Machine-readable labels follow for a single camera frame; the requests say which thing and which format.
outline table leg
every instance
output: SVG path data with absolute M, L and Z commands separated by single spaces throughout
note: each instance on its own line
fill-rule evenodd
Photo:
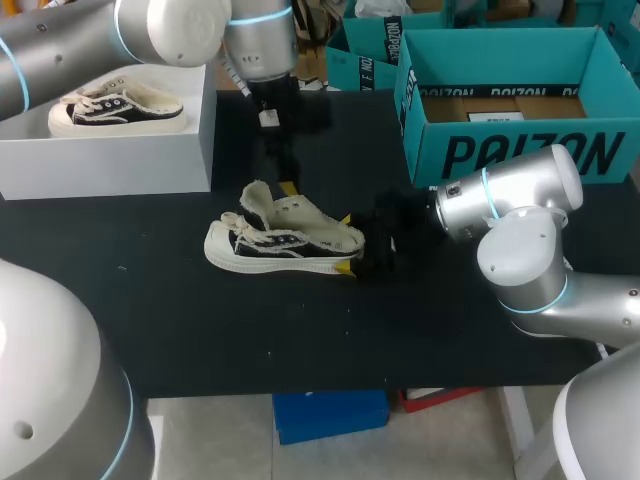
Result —
M 522 387 L 498 389 L 502 415 L 507 426 L 517 480 L 542 480 L 558 461 L 553 443 L 553 422 L 549 418 L 535 435 Z
M 518 460 L 535 437 L 524 390 L 522 387 L 502 387 L 498 389 L 498 398 L 509 434 L 513 459 Z
M 553 417 L 550 417 L 533 443 L 516 461 L 516 480 L 542 480 L 557 462 L 558 453 L 553 443 Z

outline black table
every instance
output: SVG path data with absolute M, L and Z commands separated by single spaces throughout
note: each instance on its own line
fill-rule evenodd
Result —
M 330 98 L 333 127 L 301 136 L 296 155 L 304 193 L 342 218 L 410 183 L 391 95 Z M 237 205 L 245 184 L 275 186 L 277 177 L 251 105 L 223 93 L 213 193 L 3 202 L 0 256 L 78 295 L 148 397 L 553 384 L 597 360 L 591 343 L 519 333 L 482 280 L 475 245 L 446 244 L 418 278 L 373 285 L 210 265 L 210 222 Z M 565 232 L 569 261 L 640 274 L 631 182 L 585 195 Z

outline black and white sneaker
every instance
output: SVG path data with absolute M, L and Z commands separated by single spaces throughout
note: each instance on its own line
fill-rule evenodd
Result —
M 240 213 L 226 212 L 211 224 L 207 259 L 238 273 L 280 270 L 338 274 L 337 265 L 356 257 L 364 235 L 327 217 L 301 195 L 273 201 L 266 183 L 244 188 Z
M 112 137 L 177 133 L 187 126 L 179 98 L 116 77 L 63 97 L 49 112 L 54 137 Z

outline white shoe sole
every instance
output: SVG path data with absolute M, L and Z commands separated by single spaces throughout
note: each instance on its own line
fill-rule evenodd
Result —
M 216 267 L 230 272 L 244 274 L 260 274 L 281 272 L 284 270 L 297 270 L 324 275 L 339 275 L 335 267 L 340 263 L 355 258 L 253 258 L 235 255 L 229 243 L 229 231 L 211 225 L 207 238 L 204 241 L 204 254 Z
M 148 120 L 122 125 L 74 125 L 59 103 L 49 112 L 49 131 L 57 138 L 125 137 L 132 135 L 160 135 L 178 133 L 187 127 L 184 110 L 177 117 L 166 120 Z

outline tiled floor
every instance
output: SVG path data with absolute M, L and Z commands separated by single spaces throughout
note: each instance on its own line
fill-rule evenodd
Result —
M 532 408 L 534 424 L 550 414 L 558 391 L 529 397 L 541 407 Z M 157 480 L 514 478 L 491 390 L 411 415 L 395 412 L 383 429 L 287 447 L 278 442 L 269 395 L 152 400 L 149 413 L 162 423 Z

